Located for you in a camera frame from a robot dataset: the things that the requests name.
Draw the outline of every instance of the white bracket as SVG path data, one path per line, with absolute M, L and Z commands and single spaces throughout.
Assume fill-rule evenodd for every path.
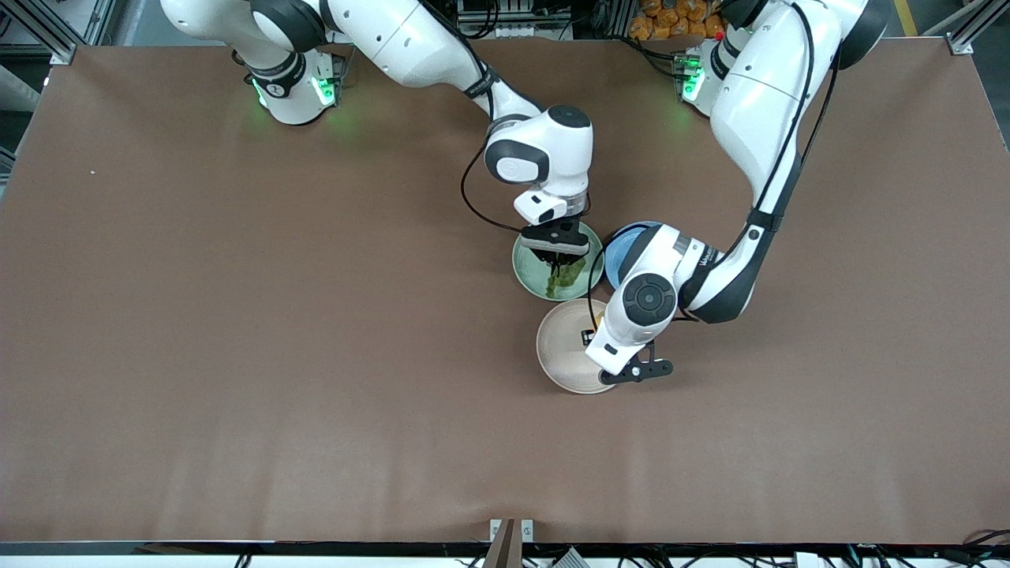
M 491 535 L 488 541 L 495 540 L 495 535 L 498 534 L 498 528 L 502 526 L 501 518 L 491 519 Z M 533 519 L 523 518 L 522 524 L 519 526 L 522 529 L 522 542 L 531 543 L 533 542 Z

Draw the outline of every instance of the green bowl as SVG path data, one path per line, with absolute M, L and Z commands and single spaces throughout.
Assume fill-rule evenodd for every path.
M 590 281 L 589 267 L 593 264 L 596 255 L 603 249 L 603 245 L 600 243 L 600 238 L 586 223 L 580 224 L 579 232 L 589 236 L 589 254 L 585 257 L 586 264 L 582 267 L 574 284 L 556 286 L 549 295 L 547 294 L 547 281 L 550 278 L 550 266 L 537 259 L 536 255 L 523 247 L 517 239 L 515 246 L 512 247 L 512 270 L 515 271 L 515 276 L 519 279 L 522 287 L 530 294 L 552 302 L 567 302 L 584 296 Z M 603 256 L 601 256 L 600 260 L 596 261 L 596 269 L 593 271 L 593 286 L 600 282 L 604 264 Z

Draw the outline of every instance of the brown table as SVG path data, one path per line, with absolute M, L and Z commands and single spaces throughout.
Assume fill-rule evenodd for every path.
M 638 55 L 479 49 L 592 116 L 601 233 L 655 218 L 730 243 L 743 176 Z M 1010 158 L 971 60 L 886 40 L 843 72 L 747 312 L 675 325 L 674 377 L 599 396 L 542 374 L 551 304 L 460 200 L 484 116 L 356 66 L 343 108 L 301 128 L 223 49 L 88 48 L 54 71 L 0 216 L 0 538 L 1010 525 Z M 472 183 L 516 220 L 515 189 Z

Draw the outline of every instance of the beige plate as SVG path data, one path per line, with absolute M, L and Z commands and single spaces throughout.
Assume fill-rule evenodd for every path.
M 593 300 L 599 317 L 607 305 Z M 586 357 L 582 332 L 592 329 L 589 304 L 585 298 L 565 302 L 540 322 L 536 332 L 536 357 L 540 367 L 558 386 L 577 394 L 596 394 L 613 388 L 600 382 L 600 367 Z

